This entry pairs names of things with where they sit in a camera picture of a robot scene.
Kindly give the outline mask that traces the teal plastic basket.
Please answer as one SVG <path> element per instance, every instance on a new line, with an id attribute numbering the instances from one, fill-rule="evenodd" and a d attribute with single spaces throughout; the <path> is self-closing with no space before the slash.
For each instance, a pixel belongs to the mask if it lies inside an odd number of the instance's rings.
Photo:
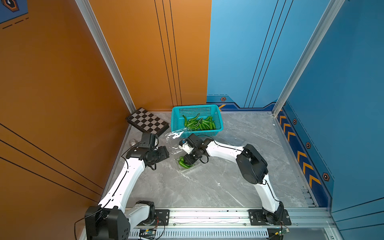
<path id="1" fill-rule="evenodd" d="M 187 124 L 188 119 L 194 118 L 197 114 L 200 116 L 196 121 Z M 212 119 L 215 122 L 216 130 L 203 131 L 201 130 L 200 121 L 205 119 Z M 172 109 L 171 117 L 171 131 L 181 129 L 186 130 L 186 137 L 190 134 L 216 136 L 224 129 L 224 124 L 221 116 L 220 109 L 217 105 L 194 105 L 194 106 L 181 106 Z"/>

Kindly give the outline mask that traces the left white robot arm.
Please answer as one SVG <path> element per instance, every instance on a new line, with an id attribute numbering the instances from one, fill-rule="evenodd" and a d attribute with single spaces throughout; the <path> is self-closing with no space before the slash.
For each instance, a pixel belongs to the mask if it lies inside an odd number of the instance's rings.
<path id="1" fill-rule="evenodd" d="M 123 168 L 109 192 L 96 207 L 89 207 L 85 213 L 88 240 L 127 240 L 137 225 L 163 222 L 157 217 L 151 201 L 138 201 L 126 211 L 128 199 L 145 168 L 154 171 L 157 163 L 169 158 L 167 148 L 158 144 L 155 134 L 143 133 L 141 141 L 128 149 Z"/>

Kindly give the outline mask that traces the clear pepper container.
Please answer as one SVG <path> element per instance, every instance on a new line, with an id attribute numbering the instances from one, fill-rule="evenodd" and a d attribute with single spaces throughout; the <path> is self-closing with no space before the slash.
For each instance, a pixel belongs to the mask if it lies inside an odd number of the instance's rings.
<path id="1" fill-rule="evenodd" d="M 198 165 L 198 161 L 191 162 L 191 158 L 187 154 L 180 156 L 176 159 L 177 165 L 180 170 L 190 170 Z"/>
<path id="2" fill-rule="evenodd" d="M 224 146 L 225 148 L 230 148 L 230 149 L 238 149 L 239 148 L 239 146 L 236 146 L 236 145 L 230 143 L 229 141 L 227 141 L 227 140 L 225 140 L 224 138 L 221 138 L 221 137 L 215 137 L 214 141 L 218 145 Z"/>

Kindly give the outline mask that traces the green pepper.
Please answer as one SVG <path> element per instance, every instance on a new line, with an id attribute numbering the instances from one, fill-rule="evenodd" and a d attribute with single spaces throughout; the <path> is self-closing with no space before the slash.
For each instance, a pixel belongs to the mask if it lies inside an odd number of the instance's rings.
<path id="1" fill-rule="evenodd" d="M 203 131 L 216 130 L 215 122 L 212 119 L 201 120 L 200 126 Z"/>
<path id="2" fill-rule="evenodd" d="M 196 121 L 199 116 L 200 116 L 200 113 L 197 114 L 194 118 L 188 119 L 187 124 L 191 123 L 192 121 Z"/>

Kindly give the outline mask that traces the clear pepper container front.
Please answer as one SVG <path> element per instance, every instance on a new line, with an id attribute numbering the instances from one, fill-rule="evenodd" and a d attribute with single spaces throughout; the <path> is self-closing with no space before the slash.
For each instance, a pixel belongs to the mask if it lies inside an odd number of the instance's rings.
<path id="1" fill-rule="evenodd" d="M 180 170 L 190 170 L 198 165 L 198 161 L 191 162 L 191 158 L 187 154 L 180 156 L 176 159 L 177 165 Z"/>

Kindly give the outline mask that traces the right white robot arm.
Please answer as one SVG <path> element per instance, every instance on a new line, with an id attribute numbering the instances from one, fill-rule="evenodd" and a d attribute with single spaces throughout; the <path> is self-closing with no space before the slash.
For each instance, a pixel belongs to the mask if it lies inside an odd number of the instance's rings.
<path id="1" fill-rule="evenodd" d="M 184 164 L 192 166 L 202 157 L 218 157 L 238 165 L 243 178 L 252 184 L 262 201 L 262 218 L 268 225 L 281 225 L 284 204 L 276 196 L 269 178 L 268 163 L 256 148 L 250 144 L 243 147 L 225 145 L 213 138 L 201 139 L 191 134 L 179 142 L 179 148 L 186 152 Z"/>

